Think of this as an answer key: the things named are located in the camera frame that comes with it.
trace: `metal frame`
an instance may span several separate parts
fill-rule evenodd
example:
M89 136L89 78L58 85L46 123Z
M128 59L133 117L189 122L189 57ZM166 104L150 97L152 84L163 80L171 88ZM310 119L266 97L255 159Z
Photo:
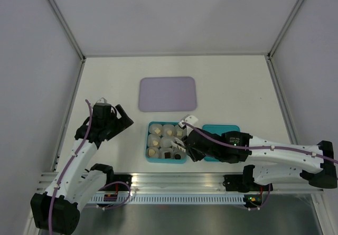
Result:
M279 46L280 42L282 41L285 33L289 29L290 25L292 24L293 20L295 19L297 13L299 12L299 9L301 8L301 6L303 5L304 2L305 2L305 0L297 0L297 2L295 3L295 5L292 8L290 14L288 15L283 27L281 28L279 34L277 35L277 38L276 38L273 46L271 47L271 49L268 53L268 56L270 58L275 54L275 52L278 49L278 46Z
M67 110L66 110L65 116L62 120L62 128L60 129L59 137L58 137L58 140L57 140L57 145L56 145L56 148L54 150L54 155L53 155L54 159L53 159L53 162L52 162L52 165L51 165L51 168L50 168L51 171L55 171L57 164L58 164L59 154L60 154L61 149L62 149L65 134L67 132L68 123L69 123L71 112L73 110L73 106L74 106L74 103L75 103L76 94L78 93L83 69L85 67L85 63L86 63L86 59L83 59L81 61L81 66L79 67L77 79L76 79L74 86L72 88L72 90L73 90L72 96L71 96L71 98L70 98L70 100L67 104Z
M72 31L69 28L68 23L66 22L66 20L63 17L63 14L61 13L57 3L55 0L47 0L49 6L51 7L51 9L53 10L53 13L55 14L55 16L57 17L59 23L61 24L69 42L71 43L71 45L74 47L76 53L78 54L79 58L81 60L84 60L86 57L83 55L78 42L76 41Z
M130 173L132 192L138 194L233 194L223 186L224 175L239 173ZM57 175L43 173L36 191L44 192ZM323 190L299 181L275 183L272 194L322 194Z
M292 144L298 144L294 122L292 120L290 111L288 109L288 105L287 105L287 102L286 102L286 99L285 99L283 89L280 85L280 81L279 81L279 77L278 77L276 67L273 65L269 56L266 55L265 60L266 60L267 65L268 65L271 80L272 80L274 88L275 88L277 100L278 100L278 103L279 103L281 114L282 114L283 119L284 119L284 123L285 123L285 126L286 126L287 133L289 135L290 142Z
M67 105L67 112L63 119L63 126L60 129L58 144L54 151L54 161L51 166L51 170L54 171L57 161L59 158L59 153L61 151L61 147L64 141L65 133L67 131L68 122L70 119L71 111L73 108L73 104L75 101L75 97L78 91L79 83L81 80L83 67L86 61L86 57L81 51L78 42L76 41L74 35L72 34L69 25L67 24L63 14L61 13L57 3L55 0L47 0L48 4L50 5L51 9L53 10L56 18L58 19L59 23L61 24L64 32L74 47L77 55L81 60L81 67L79 67L79 74L77 80L74 84L73 94L72 97ZM275 92L277 95L277 99L280 105L280 109L283 115L283 119L287 128L287 132L289 135L290 142L292 144L298 144L297 134L294 127L294 123L292 120L292 116L289 112L287 101L285 99L285 95L283 93L282 86L280 84L278 78L278 72L276 67L273 65L271 58L275 54L276 50L279 47L279 44L283 40L287 30L289 29L290 25L292 24L293 20L295 19L296 15L298 14L302 4L305 0L297 0L294 7L292 8L287 20L285 21L283 27L281 28L280 32L277 35L275 42L273 43L270 51L265 55L266 62L268 65L268 69L271 75L271 80L273 82ZM116 55L118 56L161 56L161 55L175 55L175 54L146 54L146 55ZM179 54L179 55L197 55L197 54ZM152 193L184 193L184 194L215 194L215 195L224 195L228 192L225 191L224 186L222 185L223 182L223 175L219 173L184 173L184 174L177 174L177 173L162 173L162 174L133 174L133 190L137 193L143 194L152 194ZM44 190L56 176L56 173L48 172L43 173L39 180L39 187L37 188L38 192ZM337 231L334 230L334 226L332 225L332 220L330 219L330 215L327 211L327 206L323 200L323 191L320 189L315 189L313 187L306 187L306 184L299 184L299 183L280 183L274 185L275 190L272 194L311 194L314 208L318 216L318 220L320 222L321 228L323 230L323 234L338 234ZM24 234L39 234L39 230L35 227L33 217L30 214L26 229Z
M128 197L128 192L119 192L115 200L105 200L105 193L97 193L88 204L121 204ZM135 194L126 204L153 205L244 205L244 194Z

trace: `gray wall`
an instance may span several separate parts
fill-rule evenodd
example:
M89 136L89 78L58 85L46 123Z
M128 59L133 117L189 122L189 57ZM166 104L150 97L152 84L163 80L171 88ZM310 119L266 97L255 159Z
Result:
M87 55L267 53L296 0L56 0Z
M79 69L46 0L0 0L0 233L22 234Z
M302 144L330 140L338 158L338 0L306 0L274 63ZM338 190L326 192L338 222Z

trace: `teal tray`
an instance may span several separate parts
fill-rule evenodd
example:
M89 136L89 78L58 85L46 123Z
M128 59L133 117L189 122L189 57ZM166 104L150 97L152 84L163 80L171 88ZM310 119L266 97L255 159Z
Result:
M148 142L148 135L150 135L149 133L149 127L152 124L161 124L161 125L165 125L165 124L171 124L171 125L177 125L179 123L173 123L171 121L152 121L151 123L149 123L148 128L147 128L147 136L146 136L146 148L144 151L144 155L147 159L148 162L151 163L162 163L162 164L184 164L186 162L187 156L183 159L165 159L165 158L150 158L147 157L147 142Z
M229 132L229 131L238 131L240 132L240 129L237 125L213 125L213 124L207 124L202 127L203 130L208 131L212 134L222 135L223 133ZM205 157L205 161L207 162L219 162L216 158L213 157Z

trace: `white table surface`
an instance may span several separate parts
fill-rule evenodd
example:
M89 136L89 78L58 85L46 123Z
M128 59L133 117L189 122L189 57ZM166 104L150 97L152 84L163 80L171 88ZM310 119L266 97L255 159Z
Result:
M139 83L145 77L190 76L195 79L198 107L192 112L141 112ZM149 163L145 158L147 126L151 121L178 121L186 114L204 124L238 125L242 132L289 143L267 64L262 55L189 57L87 58L59 158L57 171L69 155L77 128L92 105L105 97L121 104L134 124L101 144L87 168L95 163L113 166L115 172L242 172L245 163Z

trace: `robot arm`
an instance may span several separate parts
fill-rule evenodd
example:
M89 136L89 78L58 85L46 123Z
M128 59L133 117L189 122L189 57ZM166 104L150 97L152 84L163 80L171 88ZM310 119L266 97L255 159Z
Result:
M117 118L117 112L121 115L120 118ZM81 149L75 153L85 137L88 121L89 117L77 130L71 153L61 169L62 172L57 174L43 194L35 193L31 199L33 218L37 228L49 229L49 208L55 188L58 190L52 209L52 230L68 235L74 232L80 213L90 198L100 188L113 181L114 172L111 166L95 164L87 177L79 183L83 171L101 143L112 139L134 122L127 116L121 105L114 108L107 103L96 103L93 107L88 137Z
M255 185L294 179L307 180L315 187L337 188L336 169L330 161L333 159L331 142L321 141L313 146L287 145L237 131L219 136L195 128L197 122L194 116L184 117L179 126L187 128L187 136L182 141L176 139L176 143L173 143L174 147L185 150L194 162L210 156L230 164L238 162L250 164L255 161L276 163L267 166L245 166L241 181L237 180L237 183L242 184L237 186L238 189L242 188L242 192L257 188Z

